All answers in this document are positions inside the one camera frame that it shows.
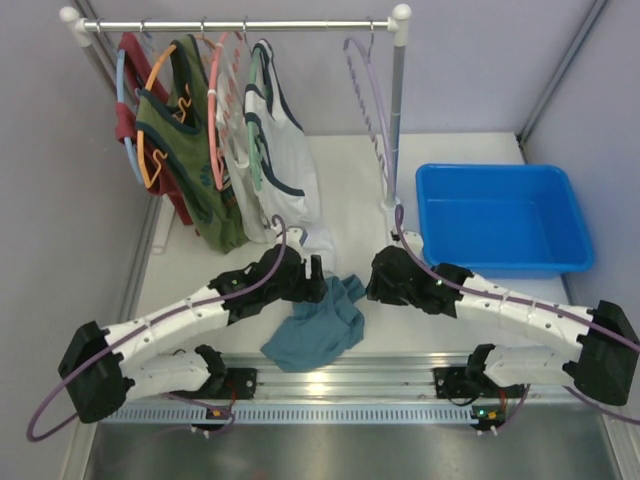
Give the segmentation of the teal tank top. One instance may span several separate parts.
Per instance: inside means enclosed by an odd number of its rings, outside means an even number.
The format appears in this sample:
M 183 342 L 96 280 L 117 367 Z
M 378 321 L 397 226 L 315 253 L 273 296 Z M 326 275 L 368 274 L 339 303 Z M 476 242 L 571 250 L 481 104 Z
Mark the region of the teal tank top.
M 318 303 L 295 303 L 292 314 L 261 347 L 261 353 L 287 373 L 324 367 L 364 338 L 365 317 L 357 302 L 365 287 L 356 275 L 326 280 Z

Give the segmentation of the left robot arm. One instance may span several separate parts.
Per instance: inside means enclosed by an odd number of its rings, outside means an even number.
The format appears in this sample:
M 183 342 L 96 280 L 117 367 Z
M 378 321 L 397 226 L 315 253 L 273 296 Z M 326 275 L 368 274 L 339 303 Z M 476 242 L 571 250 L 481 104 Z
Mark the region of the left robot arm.
M 220 354 L 207 345 L 176 354 L 181 343 L 256 316 L 279 300 L 318 303 L 326 291 L 320 255 L 304 258 L 290 246 L 276 246 L 154 314 L 108 327 L 94 321 L 80 326 L 58 373 L 85 424 L 143 397 L 214 397 L 226 384 Z

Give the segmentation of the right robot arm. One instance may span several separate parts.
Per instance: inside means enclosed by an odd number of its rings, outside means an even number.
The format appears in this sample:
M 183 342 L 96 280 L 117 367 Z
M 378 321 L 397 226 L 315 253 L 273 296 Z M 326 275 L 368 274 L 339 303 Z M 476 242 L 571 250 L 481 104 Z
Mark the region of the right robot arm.
M 476 347 L 468 358 L 466 382 L 478 396 L 537 384 L 571 388 L 605 405 L 628 402 L 639 338 L 615 303 L 600 301 L 595 308 L 548 304 L 463 267 L 428 267 L 396 246 L 374 257 L 367 296 L 428 315 L 484 322 L 531 341 L 529 347 Z

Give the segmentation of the lavender plastic hanger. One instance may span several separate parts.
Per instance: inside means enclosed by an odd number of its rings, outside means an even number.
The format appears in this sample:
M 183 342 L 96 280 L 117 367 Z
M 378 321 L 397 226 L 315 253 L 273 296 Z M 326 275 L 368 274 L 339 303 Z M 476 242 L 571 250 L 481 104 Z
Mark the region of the lavender plastic hanger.
M 396 203 L 396 175 L 393 173 L 390 127 L 386 121 L 384 102 L 376 71 L 371 62 L 370 50 L 359 39 L 348 36 L 343 43 L 343 52 L 361 116 L 380 167 L 385 203 L 393 205 Z M 366 72 L 374 110 L 367 108 L 364 90 L 358 80 L 353 52 L 359 54 Z

